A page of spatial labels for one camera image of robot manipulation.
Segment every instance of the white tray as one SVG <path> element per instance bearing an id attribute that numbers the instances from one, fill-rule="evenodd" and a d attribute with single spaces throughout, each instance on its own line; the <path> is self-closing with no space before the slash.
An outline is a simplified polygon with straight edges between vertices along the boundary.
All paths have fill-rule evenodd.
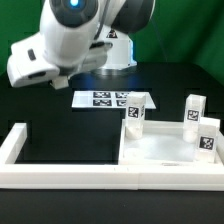
<path id="1" fill-rule="evenodd" d="M 183 140 L 183 123 L 144 121 L 142 138 L 130 140 L 122 122 L 120 165 L 223 166 L 218 153 L 214 164 L 194 162 L 194 154 L 195 144 Z"/>
<path id="2" fill-rule="evenodd" d="M 182 127 L 181 123 L 167 122 L 150 122 L 150 127 L 153 124 L 161 129 L 160 133 L 168 130 L 175 133 Z M 218 157 L 216 164 L 202 166 L 184 161 L 172 164 L 171 160 L 165 163 L 153 160 L 154 165 L 14 164 L 26 137 L 26 124 L 15 124 L 1 145 L 0 188 L 224 191 L 224 167 Z M 221 133 L 217 150 L 224 161 L 224 137 Z"/>

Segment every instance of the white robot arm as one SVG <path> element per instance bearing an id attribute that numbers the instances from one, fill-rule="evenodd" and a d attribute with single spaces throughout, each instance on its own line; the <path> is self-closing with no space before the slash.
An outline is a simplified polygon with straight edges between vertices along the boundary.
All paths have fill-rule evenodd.
<path id="1" fill-rule="evenodd" d="M 45 0 L 40 32 L 11 47 L 11 85 L 68 86 L 71 76 L 105 64 L 112 44 L 98 40 L 103 25 L 135 33 L 147 25 L 154 5 L 155 0 Z"/>

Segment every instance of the white block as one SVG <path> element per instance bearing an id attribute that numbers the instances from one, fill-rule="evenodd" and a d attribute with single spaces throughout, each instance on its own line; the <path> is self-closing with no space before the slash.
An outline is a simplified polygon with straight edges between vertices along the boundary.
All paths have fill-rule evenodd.
<path id="1" fill-rule="evenodd" d="M 142 92 L 131 92 L 127 96 L 126 105 L 126 136 L 130 139 L 140 139 L 145 119 L 146 95 Z"/>
<path id="2" fill-rule="evenodd" d="M 195 160 L 214 163 L 220 120 L 202 117 L 199 123 Z"/>
<path id="3" fill-rule="evenodd" d="M 191 94 L 186 100 L 183 139 L 194 143 L 197 139 L 198 124 L 204 116 L 206 97 Z"/>

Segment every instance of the black tabletop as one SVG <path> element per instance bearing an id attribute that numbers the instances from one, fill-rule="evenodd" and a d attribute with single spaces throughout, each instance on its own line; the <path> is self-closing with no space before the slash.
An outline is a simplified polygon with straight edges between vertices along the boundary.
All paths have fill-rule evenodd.
<path id="1" fill-rule="evenodd" d="M 11 88 L 0 77 L 0 143 L 15 122 L 28 124 L 16 163 L 117 164 L 124 109 L 72 109 L 76 90 L 150 92 L 147 120 L 183 121 L 189 94 L 207 97 L 205 116 L 221 119 L 224 87 L 192 64 L 139 63 L 137 71 L 74 76 L 70 87 L 49 83 Z M 0 190 L 0 223 L 222 223 L 223 192 Z"/>

